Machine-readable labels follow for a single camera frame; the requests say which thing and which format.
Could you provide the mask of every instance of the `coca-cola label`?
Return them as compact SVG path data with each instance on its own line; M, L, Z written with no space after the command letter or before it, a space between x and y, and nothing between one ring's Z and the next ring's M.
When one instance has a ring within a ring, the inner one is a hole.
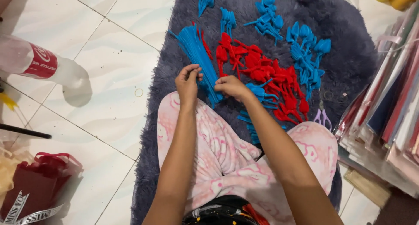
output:
M34 59L25 72L20 75L34 79L50 78L58 67L57 57L50 51L40 46L29 43L34 51Z

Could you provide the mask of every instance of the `right hand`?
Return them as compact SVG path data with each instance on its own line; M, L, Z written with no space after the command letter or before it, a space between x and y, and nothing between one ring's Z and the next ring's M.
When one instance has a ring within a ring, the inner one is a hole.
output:
M219 78L215 82L214 91L222 92L225 97L232 96L238 102L253 95L252 91L233 75Z

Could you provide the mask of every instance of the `fur rug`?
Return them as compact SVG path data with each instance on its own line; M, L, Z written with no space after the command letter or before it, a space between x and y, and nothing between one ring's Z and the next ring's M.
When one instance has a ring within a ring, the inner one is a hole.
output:
M369 84L375 72L377 54L359 11L344 0L276 0L276 14L281 15L284 20L284 27L280 31L284 40L278 41L278 45L274 46L274 40L270 36L260 35L253 26L243 26L244 23L259 18L256 1L260 0L215 0L214 8L207 7L202 16L197 18L198 0L176 0L169 29L178 34L182 28L195 21L205 31L205 40L215 58L217 41L220 40L220 7L224 7L235 14L237 28L232 30L233 38L247 45L256 44L266 57L277 58L280 67L287 68L293 64L290 44L285 40L287 28L296 21L300 26L308 25L318 39L332 40L331 51L323 56L320 68L326 72L321 78L322 87L327 95L327 99L323 99L325 110L335 126L349 104ZM177 43L175 37L166 34L160 60L154 69L154 81L150 86L148 99L149 113L141 134L143 148L137 164L132 204L133 225L140 225L144 220L156 190L159 175L156 128L160 101L165 95L175 91L175 77L190 63ZM217 71L216 59L213 65ZM236 75L231 69L230 64L224 65L225 73ZM241 77L244 83L250 81L243 75ZM209 102L203 93L199 94L199 98ZM308 101L309 120L314 119L319 100L318 90L313 91L312 98ZM238 112L242 109L243 106L232 99L227 99L215 107L215 111L232 126L240 138L250 141L246 124L237 119ZM286 125L287 129L293 127L290 122L281 125ZM334 177L333 185L329 198L338 208L342 190L339 171Z

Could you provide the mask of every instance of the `purple scissor handle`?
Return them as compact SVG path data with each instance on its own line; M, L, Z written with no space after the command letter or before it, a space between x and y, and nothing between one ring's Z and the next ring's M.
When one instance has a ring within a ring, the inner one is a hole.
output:
M332 131L332 122L329 120L329 118L326 115L326 111L324 110L324 103L322 99L320 99L319 109L317 109L317 115L314 118L314 122L319 123L325 127L326 127L326 122L327 122L329 125L329 128L328 128L329 131Z

